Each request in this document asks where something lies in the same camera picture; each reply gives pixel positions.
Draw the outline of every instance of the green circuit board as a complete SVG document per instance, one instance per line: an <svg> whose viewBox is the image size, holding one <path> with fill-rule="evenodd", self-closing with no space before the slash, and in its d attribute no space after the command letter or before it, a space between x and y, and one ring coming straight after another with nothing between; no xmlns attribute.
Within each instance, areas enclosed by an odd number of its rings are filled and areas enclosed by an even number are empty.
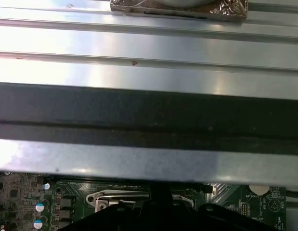
<svg viewBox="0 0 298 231"><path fill-rule="evenodd" d="M87 195L103 190L148 191L146 184L57 178L44 182L35 174L0 174L0 229L15 223L14 231L56 231L95 212L86 201ZM229 210L285 231L285 188L270 187L263 196L255 195L248 186L212 184L213 193L204 194L186 187L175 187L173 194L183 196L198 209L204 203L219 204Z"/></svg>
<svg viewBox="0 0 298 231"><path fill-rule="evenodd" d="M277 230L285 231L285 188L270 187L266 194L258 196L250 190L248 185L216 184L214 190L218 191L219 187L223 187L223 190L212 198L212 203L263 222Z"/></svg>

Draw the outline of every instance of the screw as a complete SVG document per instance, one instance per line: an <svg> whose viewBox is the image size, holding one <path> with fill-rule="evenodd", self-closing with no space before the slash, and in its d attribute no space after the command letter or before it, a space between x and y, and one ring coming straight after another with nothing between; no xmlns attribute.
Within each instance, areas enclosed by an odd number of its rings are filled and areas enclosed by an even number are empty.
<svg viewBox="0 0 298 231"><path fill-rule="evenodd" d="M99 209L103 210L106 207L107 207L107 205L105 203L101 203L100 206L99 206Z"/></svg>

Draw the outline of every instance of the metal rail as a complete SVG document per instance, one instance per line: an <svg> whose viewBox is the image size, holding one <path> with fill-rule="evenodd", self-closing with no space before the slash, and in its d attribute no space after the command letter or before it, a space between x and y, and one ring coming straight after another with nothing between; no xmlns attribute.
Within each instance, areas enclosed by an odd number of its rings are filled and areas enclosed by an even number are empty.
<svg viewBox="0 0 298 231"><path fill-rule="evenodd" d="M3 1L0 58L0 82L298 100L298 13L251 10L234 24L127 16L106 1Z"/></svg>
<svg viewBox="0 0 298 231"><path fill-rule="evenodd" d="M0 1L0 82L298 100L298 0L249 8L234 24ZM9 140L0 153L9 171L298 186L298 156Z"/></svg>

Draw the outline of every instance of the motherboard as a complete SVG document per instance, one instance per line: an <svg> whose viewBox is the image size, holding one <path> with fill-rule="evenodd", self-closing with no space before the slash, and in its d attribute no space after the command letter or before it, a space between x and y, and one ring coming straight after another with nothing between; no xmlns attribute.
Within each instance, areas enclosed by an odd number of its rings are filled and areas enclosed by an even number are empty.
<svg viewBox="0 0 298 231"><path fill-rule="evenodd" d="M210 185L210 193L186 185L174 185L171 192L174 199L196 210L204 203L215 203L285 230L285 188L268 187L257 195L248 185ZM99 200L96 204L96 198L108 192L145 198L149 187L143 182L0 173L0 231L56 231L115 203Z"/></svg>

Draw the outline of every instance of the metal plate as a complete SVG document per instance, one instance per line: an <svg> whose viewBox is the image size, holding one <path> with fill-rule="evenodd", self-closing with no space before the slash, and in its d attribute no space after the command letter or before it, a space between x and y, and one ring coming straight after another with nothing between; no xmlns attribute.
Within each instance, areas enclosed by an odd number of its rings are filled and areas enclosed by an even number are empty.
<svg viewBox="0 0 298 231"><path fill-rule="evenodd" d="M0 2L0 82L298 100L298 1L250 5L236 24L122 15L106 1Z"/></svg>

